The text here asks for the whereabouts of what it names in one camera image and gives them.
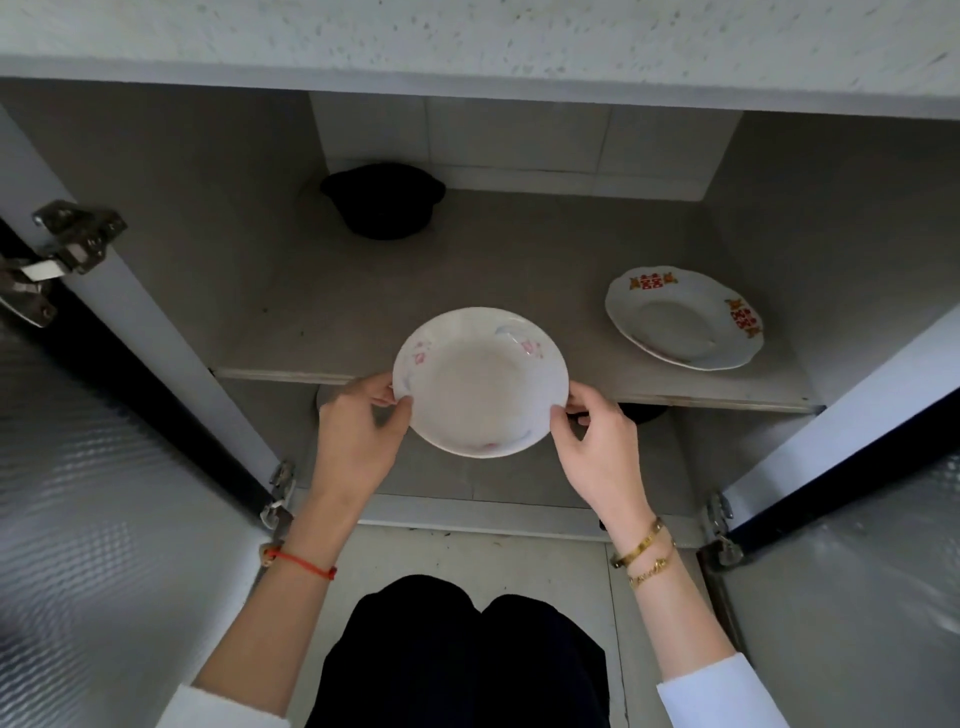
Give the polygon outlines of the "white shirt sleeve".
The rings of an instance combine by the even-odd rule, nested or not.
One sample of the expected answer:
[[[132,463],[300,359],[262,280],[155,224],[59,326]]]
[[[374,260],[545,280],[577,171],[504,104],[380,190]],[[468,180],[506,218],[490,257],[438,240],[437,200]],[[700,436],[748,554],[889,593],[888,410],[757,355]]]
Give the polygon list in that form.
[[[291,724],[272,713],[180,685],[155,728],[291,728]]]
[[[656,687],[673,728],[789,728],[742,653]]]

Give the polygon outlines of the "large metal door hinge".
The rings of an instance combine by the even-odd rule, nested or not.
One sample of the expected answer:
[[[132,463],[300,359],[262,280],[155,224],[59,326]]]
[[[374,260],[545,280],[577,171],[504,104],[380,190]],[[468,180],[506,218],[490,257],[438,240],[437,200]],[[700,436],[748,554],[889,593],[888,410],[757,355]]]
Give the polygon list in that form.
[[[58,314],[51,298],[55,281],[90,273],[129,226],[114,209],[68,200],[46,203],[31,220],[49,240],[31,257],[6,255],[0,248],[0,308],[44,329]]]

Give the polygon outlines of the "gold bangle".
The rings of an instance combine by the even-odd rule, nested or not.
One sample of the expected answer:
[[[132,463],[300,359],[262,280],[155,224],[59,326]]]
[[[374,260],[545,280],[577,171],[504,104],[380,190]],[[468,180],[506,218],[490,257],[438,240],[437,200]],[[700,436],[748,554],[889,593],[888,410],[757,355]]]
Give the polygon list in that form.
[[[660,535],[666,524],[661,516],[657,516],[646,534],[646,536],[630,551],[623,555],[614,555],[608,560],[609,565],[614,569],[628,568],[644,552],[646,552]]]

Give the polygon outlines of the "speckled stone countertop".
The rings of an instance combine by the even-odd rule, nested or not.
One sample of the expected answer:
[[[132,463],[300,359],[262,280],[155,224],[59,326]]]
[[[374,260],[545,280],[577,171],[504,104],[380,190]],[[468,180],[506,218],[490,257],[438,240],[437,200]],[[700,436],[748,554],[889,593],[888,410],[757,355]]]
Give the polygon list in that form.
[[[960,120],[960,0],[0,0],[0,77]]]

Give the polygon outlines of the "grey cabinet shelf board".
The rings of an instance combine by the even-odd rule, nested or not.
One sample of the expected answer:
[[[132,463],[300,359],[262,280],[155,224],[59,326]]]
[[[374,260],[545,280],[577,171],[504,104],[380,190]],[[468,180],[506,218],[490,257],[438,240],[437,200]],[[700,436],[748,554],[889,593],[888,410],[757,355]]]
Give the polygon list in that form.
[[[449,310],[519,314],[556,342],[570,376],[626,403],[789,414],[823,409],[774,314],[744,367],[685,369],[623,337],[604,301],[629,269],[676,264],[761,305],[695,202],[449,191],[420,233],[353,234],[319,193],[297,201],[302,237],[212,366],[222,379],[339,384],[391,369],[408,336]]]

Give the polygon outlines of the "person's right hand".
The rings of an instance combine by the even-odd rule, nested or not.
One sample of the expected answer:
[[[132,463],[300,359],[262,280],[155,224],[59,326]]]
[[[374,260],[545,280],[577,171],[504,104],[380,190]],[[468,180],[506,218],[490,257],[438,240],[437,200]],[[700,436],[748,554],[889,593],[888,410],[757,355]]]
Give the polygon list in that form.
[[[590,506],[611,537],[641,537],[653,525],[642,482],[639,433],[618,405],[596,389],[571,380],[565,406],[590,411],[588,454],[558,454],[574,490]]]

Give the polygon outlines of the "person's right forearm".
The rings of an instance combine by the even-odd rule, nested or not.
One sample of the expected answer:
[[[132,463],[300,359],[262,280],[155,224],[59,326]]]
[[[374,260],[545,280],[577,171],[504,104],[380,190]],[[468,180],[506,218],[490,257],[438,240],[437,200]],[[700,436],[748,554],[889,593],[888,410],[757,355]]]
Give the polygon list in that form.
[[[616,554],[630,552],[649,530],[640,537],[610,536]],[[666,526],[625,571],[664,682],[738,652],[704,600]]]

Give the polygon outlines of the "white scalloped plate red print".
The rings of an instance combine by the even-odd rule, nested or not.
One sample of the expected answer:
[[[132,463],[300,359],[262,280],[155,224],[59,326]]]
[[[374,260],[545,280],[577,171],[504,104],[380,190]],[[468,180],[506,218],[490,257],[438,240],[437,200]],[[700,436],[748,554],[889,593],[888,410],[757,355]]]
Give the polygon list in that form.
[[[605,310],[635,346],[689,370],[735,370],[764,345],[762,317],[745,296],[706,274],[672,265],[619,275],[608,285]]]

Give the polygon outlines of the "person's left hand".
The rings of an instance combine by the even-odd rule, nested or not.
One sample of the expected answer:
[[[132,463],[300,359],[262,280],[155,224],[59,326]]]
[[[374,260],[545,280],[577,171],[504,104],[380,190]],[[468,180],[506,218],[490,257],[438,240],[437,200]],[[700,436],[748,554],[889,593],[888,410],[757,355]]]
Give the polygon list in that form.
[[[402,444],[379,440],[376,412],[398,400],[393,374],[383,371],[345,385],[318,408],[311,501],[355,509],[367,503],[390,473]]]

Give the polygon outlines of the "textured metal cabinet door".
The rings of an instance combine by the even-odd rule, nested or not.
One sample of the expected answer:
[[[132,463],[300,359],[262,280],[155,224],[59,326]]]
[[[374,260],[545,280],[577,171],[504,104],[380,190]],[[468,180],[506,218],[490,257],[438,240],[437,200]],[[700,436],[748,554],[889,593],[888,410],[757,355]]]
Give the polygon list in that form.
[[[790,728],[960,728],[960,387],[697,558]]]
[[[0,298],[0,728],[155,728],[262,525]]]

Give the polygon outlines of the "person's left forearm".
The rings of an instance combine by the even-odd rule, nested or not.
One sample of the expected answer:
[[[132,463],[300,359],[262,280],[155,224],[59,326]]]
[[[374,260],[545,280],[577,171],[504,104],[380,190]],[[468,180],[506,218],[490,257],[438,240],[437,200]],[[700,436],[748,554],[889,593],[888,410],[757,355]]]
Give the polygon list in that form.
[[[280,552],[193,686],[285,718],[339,556],[367,505],[300,505]]]

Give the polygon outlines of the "black cooking pot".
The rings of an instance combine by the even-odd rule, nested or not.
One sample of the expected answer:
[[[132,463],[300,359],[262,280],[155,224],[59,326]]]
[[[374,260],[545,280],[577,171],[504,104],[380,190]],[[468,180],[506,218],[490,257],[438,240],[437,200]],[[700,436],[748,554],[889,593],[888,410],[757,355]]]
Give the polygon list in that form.
[[[424,230],[447,186],[418,167],[377,162],[325,177],[319,191],[330,199],[355,235],[401,240]]]

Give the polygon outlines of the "small metal door hinge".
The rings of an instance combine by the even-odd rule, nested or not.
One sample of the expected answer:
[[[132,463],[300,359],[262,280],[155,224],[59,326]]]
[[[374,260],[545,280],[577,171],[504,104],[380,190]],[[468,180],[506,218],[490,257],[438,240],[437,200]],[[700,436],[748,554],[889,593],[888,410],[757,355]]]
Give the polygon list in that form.
[[[716,491],[706,499],[701,513],[705,547],[711,563],[720,570],[735,568],[744,558],[742,547],[730,536],[733,517],[733,510],[722,492]]]
[[[280,461],[270,477],[269,502],[260,512],[260,520],[270,532],[276,533],[291,524],[290,501],[296,483],[296,465],[289,459]]]

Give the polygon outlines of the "white bowl with pink print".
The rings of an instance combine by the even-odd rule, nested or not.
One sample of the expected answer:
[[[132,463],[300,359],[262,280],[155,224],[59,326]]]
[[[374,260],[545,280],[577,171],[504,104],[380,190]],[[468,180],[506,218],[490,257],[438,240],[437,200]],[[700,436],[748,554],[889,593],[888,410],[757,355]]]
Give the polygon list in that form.
[[[399,349],[391,386],[412,400],[412,430],[451,455],[515,455],[549,434],[570,394],[567,362],[522,316],[468,307],[426,321]]]

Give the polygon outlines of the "person's black trouser legs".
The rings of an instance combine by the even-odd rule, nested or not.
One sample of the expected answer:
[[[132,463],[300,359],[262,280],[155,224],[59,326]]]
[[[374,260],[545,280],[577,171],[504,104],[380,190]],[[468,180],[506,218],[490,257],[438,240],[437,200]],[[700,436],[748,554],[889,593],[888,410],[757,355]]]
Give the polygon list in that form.
[[[544,601],[409,575],[360,599],[304,728],[610,728],[602,647]]]

